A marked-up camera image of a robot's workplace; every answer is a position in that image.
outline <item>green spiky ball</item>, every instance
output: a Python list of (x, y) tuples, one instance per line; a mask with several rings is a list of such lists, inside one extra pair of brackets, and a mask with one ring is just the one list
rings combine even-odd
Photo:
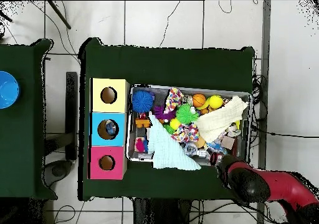
[(190, 124), (198, 119), (198, 113), (193, 114), (191, 112), (191, 106), (189, 104), (183, 104), (176, 111), (176, 118), (183, 124)]
[(175, 132), (175, 130), (172, 129), (172, 127), (169, 126), (168, 124), (164, 124), (163, 127), (167, 130), (169, 134), (173, 134)]

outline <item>orange basketball ball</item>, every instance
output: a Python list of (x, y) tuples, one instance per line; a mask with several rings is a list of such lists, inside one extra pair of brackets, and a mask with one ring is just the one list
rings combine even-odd
[(202, 105), (204, 105), (205, 101), (206, 101), (205, 95), (202, 95), (202, 94), (193, 95), (194, 107), (201, 107)]

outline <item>shape sorter box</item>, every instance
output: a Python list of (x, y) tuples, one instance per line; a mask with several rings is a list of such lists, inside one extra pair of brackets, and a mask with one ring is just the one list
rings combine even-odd
[(91, 83), (93, 112), (127, 112), (130, 85), (125, 79), (93, 78)]
[[(88, 179), (123, 179), (127, 168), (124, 147), (93, 146), (90, 152)], [(102, 164), (105, 157), (113, 163), (107, 167), (108, 170), (105, 170), (105, 164)]]
[[(114, 137), (104, 137), (105, 122), (112, 120), (116, 125)], [(124, 146), (126, 139), (126, 113), (92, 113), (92, 146)]]

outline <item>circular hole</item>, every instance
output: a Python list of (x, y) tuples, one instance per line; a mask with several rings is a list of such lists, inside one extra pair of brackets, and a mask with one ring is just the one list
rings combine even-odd
[(115, 160), (111, 155), (104, 155), (99, 161), (98, 165), (102, 170), (110, 171), (115, 166)]
[(106, 87), (101, 92), (101, 100), (106, 104), (112, 104), (117, 99), (117, 92), (113, 87)]
[(104, 140), (113, 140), (118, 134), (118, 125), (113, 119), (103, 120), (97, 127), (97, 133)]

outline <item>dark green table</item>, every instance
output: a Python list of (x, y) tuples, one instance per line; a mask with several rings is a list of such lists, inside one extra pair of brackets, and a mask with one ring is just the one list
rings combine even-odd
[(52, 42), (0, 45), (0, 70), (12, 74), (21, 94), (0, 109), (0, 197), (55, 199), (42, 183), (44, 165), (44, 84), (42, 60)]
[(145, 197), (230, 199), (212, 167), (198, 171), (153, 169), (150, 163), (128, 162), (123, 180), (87, 179), (89, 79), (126, 79), (130, 84), (153, 84), (252, 92), (254, 50), (153, 49), (103, 46), (97, 38), (80, 48), (79, 199)]

